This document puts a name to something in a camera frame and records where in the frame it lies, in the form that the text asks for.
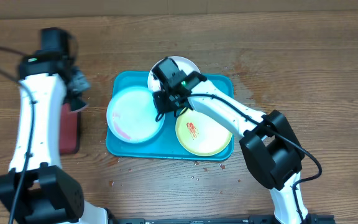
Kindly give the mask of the green and pink sponge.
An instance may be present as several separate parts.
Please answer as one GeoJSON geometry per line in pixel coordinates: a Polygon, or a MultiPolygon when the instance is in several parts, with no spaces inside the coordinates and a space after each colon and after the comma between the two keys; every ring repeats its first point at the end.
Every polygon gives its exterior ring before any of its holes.
{"type": "Polygon", "coordinates": [[[81,110],[85,109],[88,106],[87,102],[83,101],[81,98],[72,98],[69,101],[69,107],[71,113],[78,113],[81,110]]]}

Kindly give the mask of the light blue plate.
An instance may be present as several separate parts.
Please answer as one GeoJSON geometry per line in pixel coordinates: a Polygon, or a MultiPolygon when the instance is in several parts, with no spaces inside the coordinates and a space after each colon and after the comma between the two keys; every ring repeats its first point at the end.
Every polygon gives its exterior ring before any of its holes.
{"type": "Polygon", "coordinates": [[[131,86],[116,93],[108,104],[109,130],[119,140],[140,144],[155,137],[165,121],[154,105],[153,91],[131,86]]]}

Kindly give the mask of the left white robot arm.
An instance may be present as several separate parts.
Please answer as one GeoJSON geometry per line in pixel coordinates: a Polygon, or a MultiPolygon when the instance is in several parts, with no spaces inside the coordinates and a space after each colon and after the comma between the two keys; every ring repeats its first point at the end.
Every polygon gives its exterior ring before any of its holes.
{"type": "Polygon", "coordinates": [[[108,209],[87,202],[79,182],[62,169],[59,140],[62,107],[86,107],[90,88],[75,66],[73,36],[57,27],[40,31],[40,49],[19,66],[21,110],[9,171],[0,175],[0,201],[17,223],[114,223],[108,209]]]}

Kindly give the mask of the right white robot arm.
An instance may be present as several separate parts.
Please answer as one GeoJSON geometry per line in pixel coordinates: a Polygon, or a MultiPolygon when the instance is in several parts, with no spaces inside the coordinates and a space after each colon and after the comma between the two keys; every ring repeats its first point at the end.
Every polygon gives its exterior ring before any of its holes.
{"type": "Polygon", "coordinates": [[[305,153],[282,113],[265,114],[239,103],[189,63],[173,57],[156,63],[150,73],[160,84],[154,93],[158,116],[187,107],[226,128],[239,138],[248,171],[269,189],[275,221],[307,223],[308,210],[298,187],[305,153]]]}

